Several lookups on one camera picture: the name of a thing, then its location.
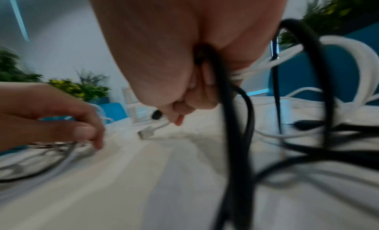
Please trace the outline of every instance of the blue chair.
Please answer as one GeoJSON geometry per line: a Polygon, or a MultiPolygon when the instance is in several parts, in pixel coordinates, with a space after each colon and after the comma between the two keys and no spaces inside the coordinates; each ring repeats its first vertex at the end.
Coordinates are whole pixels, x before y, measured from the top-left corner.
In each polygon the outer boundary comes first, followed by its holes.
{"type": "MultiPolygon", "coordinates": [[[[366,28],[346,35],[361,41],[377,53],[379,53],[379,23],[372,24],[366,28]]],[[[335,86],[336,97],[344,102],[351,102],[356,94],[359,73],[354,58],[344,49],[337,46],[324,46],[326,57],[331,66],[332,81],[335,86]]],[[[302,87],[317,87],[315,74],[306,53],[301,53],[294,58],[279,65],[279,90],[280,96],[285,96],[292,91],[302,87]]],[[[272,76],[268,82],[268,96],[273,96],[272,76]]],[[[307,100],[321,101],[321,94],[317,92],[301,92],[295,96],[307,100]]],[[[379,105],[379,100],[369,103],[379,105]]]]}
{"type": "Polygon", "coordinates": [[[120,103],[100,104],[99,106],[104,110],[105,116],[114,121],[119,121],[128,117],[120,103]]]}

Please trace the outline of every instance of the white table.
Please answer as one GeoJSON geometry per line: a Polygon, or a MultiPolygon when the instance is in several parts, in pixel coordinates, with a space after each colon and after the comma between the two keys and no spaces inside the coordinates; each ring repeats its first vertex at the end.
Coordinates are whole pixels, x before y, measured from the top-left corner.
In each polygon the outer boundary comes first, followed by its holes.
{"type": "MultiPolygon", "coordinates": [[[[275,107],[267,104],[273,99],[252,99],[256,127],[276,133],[275,107]]],[[[243,122],[246,110],[241,99],[236,106],[243,122]]],[[[285,123],[316,119],[318,111],[319,107],[308,101],[283,101],[285,123]]],[[[357,116],[353,121],[379,124],[377,107],[365,107],[357,116]]],[[[226,183],[220,109],[197,111],[185,119],[182,127],[168,126],[146,141],[140,141],[136,135],[143,126],[128,126],[128,120],[114,123],[102,151],[38,189],[0,206],[0,229],[209,229],[226,183]]],[[[292,141],[315,144],[317,137],[292,141]]],[[[281,159],[277,143],[254,136],[251,149],[256,169],[281,159]]],[[[379,149],[378,143],[377,139],[367,139],[340,148],[379,149]]],[[[297,169],[300,182],[284,188],[259,186],[255,196],[255,229],[379,229],[379,173],[335,163],[297,169]],[[331,177],[325,171],[360,177],[373,186],[331,177]],[[344,198],[351,198],[354,203],[348,204],[344,198]]],[[[270,181],[283,182],[293,176],[285,172],[270,181]]]]}

